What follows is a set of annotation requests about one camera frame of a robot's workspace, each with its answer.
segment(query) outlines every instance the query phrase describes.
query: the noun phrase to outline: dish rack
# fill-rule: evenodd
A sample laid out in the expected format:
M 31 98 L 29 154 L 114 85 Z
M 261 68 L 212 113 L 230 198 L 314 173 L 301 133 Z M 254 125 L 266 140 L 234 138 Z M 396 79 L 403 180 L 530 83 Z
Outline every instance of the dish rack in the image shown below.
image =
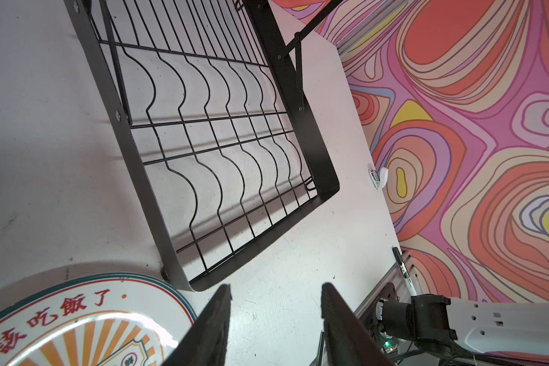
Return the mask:
M 297 73 L 267 1 L 64 2 L 174 288 L 220 282 L 337 193 L 300 39 Z

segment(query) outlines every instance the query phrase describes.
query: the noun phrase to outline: white table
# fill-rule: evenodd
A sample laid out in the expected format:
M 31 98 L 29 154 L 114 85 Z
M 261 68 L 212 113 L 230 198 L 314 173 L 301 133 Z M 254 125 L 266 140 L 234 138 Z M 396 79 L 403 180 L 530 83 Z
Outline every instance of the white table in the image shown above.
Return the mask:
M 271 3 L 286 41 L 303 24 Z M 227 364 L 307 365 L 321 284 L 352 308 L 398 245 L 336 48 L 303 41 L 304 89 L 341 189 L 228 277 Z M 63 2 L 0 1 L 0 310 L 68 278 L 160 258 Z M 200 312 L 216 287 L 185 293 Z

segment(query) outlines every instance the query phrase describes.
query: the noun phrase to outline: plate rim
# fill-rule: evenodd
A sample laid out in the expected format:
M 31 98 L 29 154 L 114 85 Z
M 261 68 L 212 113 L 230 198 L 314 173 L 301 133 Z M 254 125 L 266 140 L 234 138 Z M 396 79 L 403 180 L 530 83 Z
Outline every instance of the plate rim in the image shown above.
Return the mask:
M 145 282 L 150 282 L 153 285 L 162 287 L 164 290 L 167 290 L 171 295 L 174 295 L 177 298 L 178 302 L 181 302 L 183 305 L 183 308 L 185 311 L 187 311 L 193 320 L 195 322 L 197 320 L 197 315 L 193 307 L 191 307 L 191 304 L 187 301 L 185 297 L 181 293 L 179 293 L 177 290 L 173 289 L 171 286 L 169 286 L 166 282 L 161 281 L 155 277 L 146 275 L 146 274 L 136 274 L 132 272 L 110 272 L 106 274 L 90 274 L 88 276 L 83 276 L 75 279 L 70 279 L 65 282 L 61 282 L 58 285 L 51 286 L 49 288 L 46 288 L 44 290 L 41 290 L 33 295 L 30 295 L 28 297 L 25 297 L 24 299 L 14 303 L 13 305 L 10 305 L 6 309 L 0 311 L 0 320 L 6 318 L 13 312 L 19 310 L 20 308 L 35 302 L 37 300 L 40 300 L 42 297 L 45 297 L 53 292 L 64 290 L 67 287 L 72 287 L 81 283 L 91 282 L 93 280 L 102 280 L 102 279 L 120 279 L 120 278 L 132 278 L 132 279 L 139 279 L 139 280 L 145 280 Z

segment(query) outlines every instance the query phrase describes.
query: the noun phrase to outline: round plate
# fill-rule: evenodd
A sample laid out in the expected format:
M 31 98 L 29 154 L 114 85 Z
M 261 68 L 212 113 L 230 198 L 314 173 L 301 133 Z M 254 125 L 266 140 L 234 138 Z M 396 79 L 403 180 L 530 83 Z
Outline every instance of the round plate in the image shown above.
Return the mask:
M 0 313 L 0 365 L 160 366 L 195 319 L 153 277 L 83 277 Z

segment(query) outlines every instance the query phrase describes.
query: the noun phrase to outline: abstract patterned wall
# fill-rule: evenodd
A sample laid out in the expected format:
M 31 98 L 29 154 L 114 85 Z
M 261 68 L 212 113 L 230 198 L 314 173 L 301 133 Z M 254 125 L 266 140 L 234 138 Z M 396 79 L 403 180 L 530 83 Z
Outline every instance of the abstract patterned wall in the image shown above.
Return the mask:
M 317 30 L 337 44 L 384 1 Z M 342 62 L 425 292 L 549 302 L 549 0 L 410 0 Z

